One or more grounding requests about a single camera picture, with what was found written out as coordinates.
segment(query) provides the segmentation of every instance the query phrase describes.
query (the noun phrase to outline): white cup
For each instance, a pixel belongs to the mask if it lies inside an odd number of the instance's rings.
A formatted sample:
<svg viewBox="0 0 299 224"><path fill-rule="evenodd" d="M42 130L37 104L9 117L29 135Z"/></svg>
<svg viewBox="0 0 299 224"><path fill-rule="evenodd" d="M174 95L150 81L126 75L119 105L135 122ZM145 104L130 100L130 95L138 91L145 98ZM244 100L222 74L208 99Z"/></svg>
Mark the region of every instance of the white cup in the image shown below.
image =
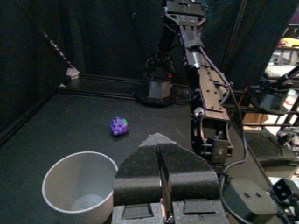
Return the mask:
<svg viewBox="0 0 299 224"><path fill-rule="evenodd" d="M42 195L62 224L101 224L114 210L114 180L118 166L95 151L63 158L50 169Z"/></svg>

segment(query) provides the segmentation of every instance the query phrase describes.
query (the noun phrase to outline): cable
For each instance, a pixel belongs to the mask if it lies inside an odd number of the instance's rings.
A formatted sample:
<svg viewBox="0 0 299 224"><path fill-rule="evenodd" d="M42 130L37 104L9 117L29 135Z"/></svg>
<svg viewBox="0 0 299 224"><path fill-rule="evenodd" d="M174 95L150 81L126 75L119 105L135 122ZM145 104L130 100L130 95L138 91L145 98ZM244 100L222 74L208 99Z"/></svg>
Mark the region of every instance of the cable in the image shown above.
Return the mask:
<svg viewBox="0 0 299 224"><path fill-rule="evenodd" d="M35 21L31 13L29 12L29 10L25 8L25 5L22 4L22 2L19 0L15 0L18 5L21 6L26 16L31 19L34 25L37 26L37 28L41 30L42 35L46 37L46 39L50 42L50 45L53 46L54 50L57 51L57 53L61 55L61 57L63 58L63 60L67 62L67 64L70 65L71 68L74 68L74 65L70 61L70 59L66 57L65 53L62 52L62 49L59 48L59 46L57 45L57 43L54 42L54 40L51 39L50 35L46 33L45 29L39 26L38 22Z"/></svg>

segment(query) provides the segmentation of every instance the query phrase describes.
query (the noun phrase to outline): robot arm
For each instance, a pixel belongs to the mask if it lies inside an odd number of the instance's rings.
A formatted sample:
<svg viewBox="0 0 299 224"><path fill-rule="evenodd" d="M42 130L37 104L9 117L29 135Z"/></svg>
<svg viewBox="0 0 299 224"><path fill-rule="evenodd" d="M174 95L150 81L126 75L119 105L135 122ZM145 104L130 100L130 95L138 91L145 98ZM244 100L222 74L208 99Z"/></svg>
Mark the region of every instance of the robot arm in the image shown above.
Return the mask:
<svg viewBox="0 0 299 224"><path fill-rule="evenodd" d="M216 169L222 169L233 152L229 136L230 117L222 106L226 101L224 87L228 88L230 84L205 52L202 43L205 21L201 0L163 1L163 35L159 50L146 63L145 85L142 90L137 91L135 97L149 104L173 103L171 86L175 71L171 50L175 35L179 34L183 64L191 87L193 148Z"/></svg>

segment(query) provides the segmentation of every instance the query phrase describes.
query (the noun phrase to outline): black curtain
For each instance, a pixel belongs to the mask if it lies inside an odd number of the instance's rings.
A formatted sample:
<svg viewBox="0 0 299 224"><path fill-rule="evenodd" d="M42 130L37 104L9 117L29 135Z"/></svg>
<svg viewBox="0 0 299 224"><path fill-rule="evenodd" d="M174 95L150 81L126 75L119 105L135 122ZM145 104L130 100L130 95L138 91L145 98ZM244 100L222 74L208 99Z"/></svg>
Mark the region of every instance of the black curtain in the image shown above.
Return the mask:
<svg viewBox="0 0 299 224"><path fill-rule="evenodd" d="M59 1L21 0L63 49ZM0 132L61 85L65 61L15 0L0 1Z"/></svg>
<svg viewBox="0 0 299 224"><path fill-rule="evenodd" d="M19 1L83 73L142 78L162 35L162 0ZM248 1L242 15L245 0L204 2L209 55L234 88L244 89L264 75L299 0ZM67 64L34 21L17 0L0 1L0 131L66 78ZM174 82L187 84L182 50L173 55Z"/></svg>
<svg viewBox="0 0 299 224"><path fill-rule="evenodd" d="M66 46L81 71L141 79L146 59L159 43L163 1L61 2ZM206 0L204 4L208 52L234 88L244 89L264 75L299 1ZM173 54L179 71L174 82L187 84L182 50L177 48Z"/></svg>
<svg viewBox="0 0 299 224"><path fill-rule="evenodd" d="M258 84L265 74L299 1L208 0L206 2L209 22L204 29L204 42L213 61L234 83L234 89L244 90L248 85ZM246 9L240 16L245 2L248 2Z"/></svg>

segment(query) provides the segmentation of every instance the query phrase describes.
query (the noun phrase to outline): purple object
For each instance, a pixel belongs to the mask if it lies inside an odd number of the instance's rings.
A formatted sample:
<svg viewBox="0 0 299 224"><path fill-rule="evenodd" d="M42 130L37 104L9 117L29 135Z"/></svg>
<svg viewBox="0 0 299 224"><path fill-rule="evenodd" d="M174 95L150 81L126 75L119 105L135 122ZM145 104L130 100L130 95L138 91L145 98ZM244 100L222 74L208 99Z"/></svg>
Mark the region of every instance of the purple object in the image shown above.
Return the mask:
<svg viewBox="0 0 299 224"><path fill-rule="evenodd" d="M129 132L127 119L117 117L110 124L114 136L122 136Z"/></svg>

